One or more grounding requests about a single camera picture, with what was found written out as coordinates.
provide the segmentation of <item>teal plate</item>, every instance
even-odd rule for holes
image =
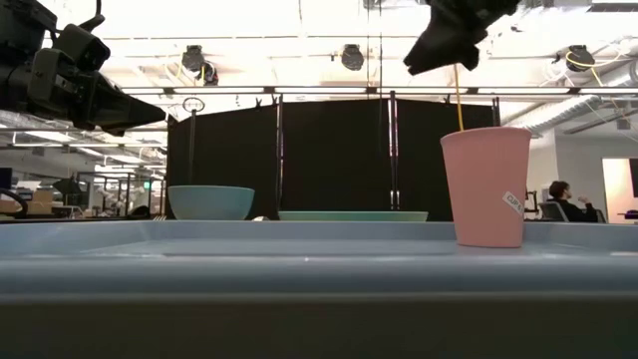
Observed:
[[[401,211],[280,211],[281,220],[288,221],[392,221],[425,222],[427,212]]]

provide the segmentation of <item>person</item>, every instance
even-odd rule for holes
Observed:
[[[598,222],[598,213],[589,198],[582,196],[578,201],[585,204],[586,211],[583,211],[574,204],[571,204],[571,191],[569,183],[557,180],[549,187],[549,195],[553,197],[550,201],[554,201],[560,205],[563,212],[570,222]]]

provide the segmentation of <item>label on cup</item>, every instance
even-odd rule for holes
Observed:
[[[512,207],[520,216],[525,214],[525,204],[518,200],[511,192],[507,191],[502,197],[502,200]]]

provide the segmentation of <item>bowl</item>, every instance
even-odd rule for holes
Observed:
[[[401,211],[280,211],[281,220],[290,221],[392,221],[425,222],[427,212]]]
[[[244,220],[252,208],[254,189],[220,185],[174,185],[170,208],[181,220]]]

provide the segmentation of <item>pink cup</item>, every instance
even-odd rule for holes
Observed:
[[[460,245],[522,245],[531,132],[468,130],[441,139]]]

